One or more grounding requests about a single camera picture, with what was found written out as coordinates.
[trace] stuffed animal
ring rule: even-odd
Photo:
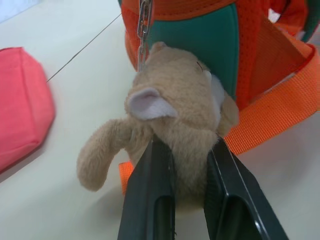
[[[238,107],[219,80],[192,53],[157,42],[124,106],[127,117],[109,120],[80,151],[80,183],[99,190],[121,149],[136,166],[155,134],[174,156],[176,210],[203,207],[208,152],[239,121]]]

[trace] plush toy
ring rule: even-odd
[[[155,134],[174,156],[177,211],[203,207],[208,152],[239,121],[238,107],[219,80],[192,53],[157,42],[124,105],[127,118],[109,120],[82,148],[80,183],[100,189],[121,149],[136,166]]]

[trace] pink bag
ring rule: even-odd
[[[22,47],[0,50],[0,172],[43,142],[54,117],[42,66]]]

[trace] white surface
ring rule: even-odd
[[[1,36],[4,30],[9,32],[0,25]],[[123,103],[135,73],[123,39],[119,17],[50,80],[57,116],[44,146],[16,174],[7,178],[23,162],[0,175],[0,182],[7,178],[0,183],[0,240],[117,239],[123,204],[118,163],[127,155],[116,156],[97,193],[80,187],[76,159],[98,126],[125,114]],[[59,55],[65,59],[59,45],[50,51],[55,64],[60,64]],[[46,61],[44,66],[54,73],[55,64]],[[320,239],[319,122],[317,113],[239,157],[257,177],[291,240]],[[202,212],[178,220],[176,232],[177,240],[209,239]]]
[[[0,49],[24,47],[51,78],[120,13],[116,0],[41,0],[0,24]]]
[[[39,0],[0,0],[0,23],[39,3]]]

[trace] green panel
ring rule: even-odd
[[[152,46],[159,41],[195,54],[235,99],[239,60],[235,4],[188,20],[155,21],[150,29],[148,44]]]
[[[307,6],[309,13],[303,29],[305,34],[302,38],[305,43],[312,37],[320,22],[320,0],[307,0]]]

